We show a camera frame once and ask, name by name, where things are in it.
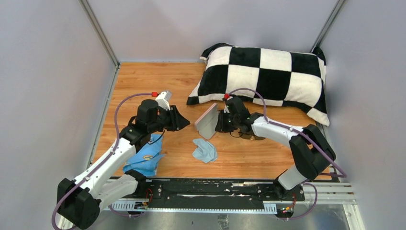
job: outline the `wooden tabletop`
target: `wooden tabletop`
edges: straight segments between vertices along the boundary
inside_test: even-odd
[[[192,156],[196,149],[192,140],[202,138],[194,129],[193,123],[213,104],[187,106],[189,94],[202,77],[203,63],[124,63],[121,65],[113,91],[107,116],[95,154],[98,159],[114,142],[115,130],[113,115],[119,102],[125,97],[141,92],[170,90],[170,104],[175,104],[180,114],[191,125],[179,132],[166,132],[163,137],[161,154],[165,154],[158,164],[158,177],[208,177],[208,178],[261,178],[273,179],[293,165],[289,148],[270,139],[245,140],[234,138],[228,133],[216,133],[210,142],[216,147],[218,159],[203,163]],[[150,96],[135,97],[124,103],[118,113],[120,130],[130,117],[136,115],[137,107]],[[219,108],[223,102],[218,101]],[[263,113],[263,106],[245,103],[251,113]],[[296,108],[268,106],[267,115],[276,121],[294,126],[315,124],[304,112]],[[114,175],[123,174],[120,167]]]

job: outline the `white wall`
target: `white wall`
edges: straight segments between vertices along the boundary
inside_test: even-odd
[[[337,0],[89,0],[120,61],[197,61],[219,42],[309,52]]]
[[[368,230],[405,229],[406,3],[349,0],[322,49],[327,129]]]
[[[51,229],[90,157],[113,65],[79,1],[0,2],[0,229]]]

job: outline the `pillow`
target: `pillow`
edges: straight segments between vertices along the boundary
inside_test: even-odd
[[[296,107],[315,121],[330,124],[324,96],[326,59],[320,48],[295,53],[219,43],[206,49],[200,59],[206,70],[187,105],[220,101],[227,92],[249,88],[261,94],[266,105]],[[237,91],[233,96],[262,104],[251,91]]]

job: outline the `folded blue cloth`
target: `folded blue cloth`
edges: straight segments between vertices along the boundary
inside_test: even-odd
[[[151,141],[157,140],[160,136],[160,134],[152,134]],[[162,139],[163,137],[152,145],[144,145],[136,155],[127,160],[123,171],[126,172],[134,169],[144,176],[155,176],[157,174],[158,161],[165,156],[164,154],[160,155]]]
[[[213,144],[202,138],[194,139],[193,143],[197,145],[197,149],[195,149],[192,154],[196,159],[204,163],[213,162],[217,159],[217,150]]]

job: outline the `black and white checkered pillow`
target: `black and white checkered pillow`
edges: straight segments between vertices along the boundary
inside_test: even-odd
[[[330,124],[324,96],[326,59],[320,48],[308,54],[219,43],[200,59],[206,62],[206,70],[187,105],[222,100],[227,92],[250,88],[262,95],[266,105],[297,107],[315,121]],[[262,104],[253,92],[235,94],[243,101]]]

